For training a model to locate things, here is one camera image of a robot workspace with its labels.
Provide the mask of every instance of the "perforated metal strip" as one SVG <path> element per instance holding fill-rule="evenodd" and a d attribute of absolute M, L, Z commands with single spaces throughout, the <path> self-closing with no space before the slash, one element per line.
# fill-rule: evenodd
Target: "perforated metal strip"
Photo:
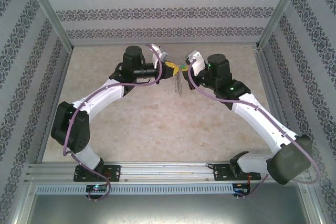
<path fill-rule="evenodd" d="M 86 185 L 39 185 L 37 195 L 83 195 Z M 232 184 L 112 185 L 111 195 L 232 194 Z"/>

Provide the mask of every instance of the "enclosure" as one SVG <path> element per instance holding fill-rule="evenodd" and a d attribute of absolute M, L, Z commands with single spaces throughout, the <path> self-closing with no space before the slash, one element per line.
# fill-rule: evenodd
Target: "enclosure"
<path fill-rule="evenodd" d="M 0 223 L 336 223 L 335 15 L 335 0 L 0 0 Z M 110 196 L 88 202 L 96 183 L 73 180 L 78 164 L 50 136 L 57 107 L 99 88 L 130 45 L 151 62 L 147 43 L 180 68 L 193 50 L 205 61 L 224 54 L 234 79 L 312 140 L 319 182 L 269 177 L 246 200 L 233 197 L 247 181 L 218 181 L 208 164 L 271 150 L 180 71 L 182 95 L 174 76 L 92 120 L 92 148 L 120 170 Z M 299 178 L 316 175 L 310 167 Z"/>

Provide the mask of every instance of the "patterned wallpaper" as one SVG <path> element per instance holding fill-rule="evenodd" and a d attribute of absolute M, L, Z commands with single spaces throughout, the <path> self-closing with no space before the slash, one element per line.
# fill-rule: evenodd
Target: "patterned wallpaper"
<path fill-rule="evenodd" d="M 50 0 L 74 45 L 257 42 L 279 0 Z"/>
<path fill-rule="evenodd" d="M 286 123 L 313 140 L 327 223 L 336 223 L 335 29 L 335 0 L 291 0 L 264 48 Z"/>
<path fill-rule="evenodd" d="M 69 54 L 37 0 L 0 0 L 0 223 L 35 163 Z"/>

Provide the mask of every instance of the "robotic arm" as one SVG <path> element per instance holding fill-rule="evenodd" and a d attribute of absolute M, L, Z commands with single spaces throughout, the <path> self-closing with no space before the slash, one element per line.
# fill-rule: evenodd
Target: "robotic arm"
<path fill-rule="evenodd" d="M 193 51 L 186 57 L 191 66 L 191 77 L 197 86 L 204 86 L 214 91 L 217 98 L 236 100 L 243 103 L 224 103 L 230 110 L 244 118 L 264 139 L 272 151 L 272 155 L 242 152 L 230 160 L 230 169 L 239 176 L 240 173 L 269 174 L 278 183 L 284 185 L 297 175 L 308 169 L 310 161 L 285 135 L 296 141 L 309 155 L 311 155 L 312 141 L 306 135 L 298 136 L 277 121 L 255 98 L 248 87 L 242 82 L 232 79 L 229 61 L 222 54 L 208 57 L 208 64 L 198 51 Z M 191 90 L 195 89 L 188 76 L 188 68 L 182 69 L 184 78 Z M 284 133 L 281 133 L 265 114 Z"/>
<path fill-rule="evenodd" d="M 167 79 L 174 76 L 179 70 L 178 66 L 165 60 L 168 54 L 161 48 L 154 44 L 152 44 L 151 47 L 156 51 L 160 60 L 163 62 L 160 79 Z M 73 102 L 72 104 L 62 102 L 58 106 L 55 120 L 51 128 L 51 137 L 59 144 L 65 144 L 66 134 L 72 115 L 77 108 L 84 103 L 72 125 L 67 150 L 71 151 L 80 163 L 85 164 L 91 170 L 101 173 L 104 162 L 94 152 L 89 143 L 90 122 L 110 103 L 124 97 L 134 88 L 134 86 L 110 86 L 118 83 L 137 83 L 138 78 L 157 78 L 158 76 L 159 68 L 156 54 L 153 54 L 152 63 L 146 63 L 140 47 L 128 47 L 123 55 L 123 61 L 118 64 L 115 72 L 100 88 L 79 101 Z"/>

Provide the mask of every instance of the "black mounting bracket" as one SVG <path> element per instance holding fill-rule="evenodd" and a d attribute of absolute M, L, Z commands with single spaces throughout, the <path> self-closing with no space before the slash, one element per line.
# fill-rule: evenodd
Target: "black mounting bracket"
<path fill-rule="evenodd" d="M 208 164 L 208 167 L 213 170 L 215 181 L 228 180 L 248 180 L 248 174 L 251 180 L 261 180 L 260 173 L 240 173 L 235 176 L 230 169 L 230 164 Z"/>
<path fill-rule="evenodd" d="M 119 182 L 120 165 L 104 165 L 100 174 L 104 175 L 111 182 Z M 97 176 L 80 165 L 76 166 L 74 174 L 74 182 L 105 182 L 100 176 Z"/>

